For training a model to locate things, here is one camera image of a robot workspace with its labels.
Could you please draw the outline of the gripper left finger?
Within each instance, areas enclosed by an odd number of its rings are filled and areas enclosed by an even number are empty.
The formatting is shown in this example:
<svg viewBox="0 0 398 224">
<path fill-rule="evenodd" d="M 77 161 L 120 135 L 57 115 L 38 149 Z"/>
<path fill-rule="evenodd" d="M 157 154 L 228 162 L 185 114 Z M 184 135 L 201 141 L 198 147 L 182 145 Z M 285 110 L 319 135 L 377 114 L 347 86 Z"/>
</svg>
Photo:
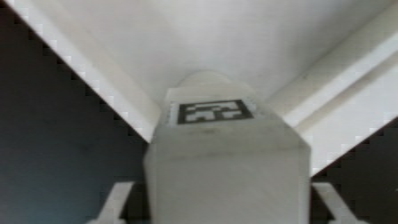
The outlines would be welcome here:
<svg viewBox="0 0 398 224">
<path fill-rule="evenodd" d="M 127 224 L 123 212 L 134 185 L 134 182 L 118 182 L 114 184 L 98 217 L 88 222 L 88 224 Z"/>
</svg>

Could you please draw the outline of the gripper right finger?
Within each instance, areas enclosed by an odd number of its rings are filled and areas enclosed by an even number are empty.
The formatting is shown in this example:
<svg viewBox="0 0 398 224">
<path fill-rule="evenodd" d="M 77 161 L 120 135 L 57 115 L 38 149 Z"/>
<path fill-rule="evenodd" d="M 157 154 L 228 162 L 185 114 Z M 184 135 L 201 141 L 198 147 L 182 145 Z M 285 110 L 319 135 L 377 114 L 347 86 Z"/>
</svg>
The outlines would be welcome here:
<svg viewBox="0 0 398 224">
<path fill-rule="evenodd" d="M 333 220 L 328 224 L 368 224 L 358 218 L 333 184 L 329 182 L 315 182 L 313 187 L 333 214 Z"/>
</svg>

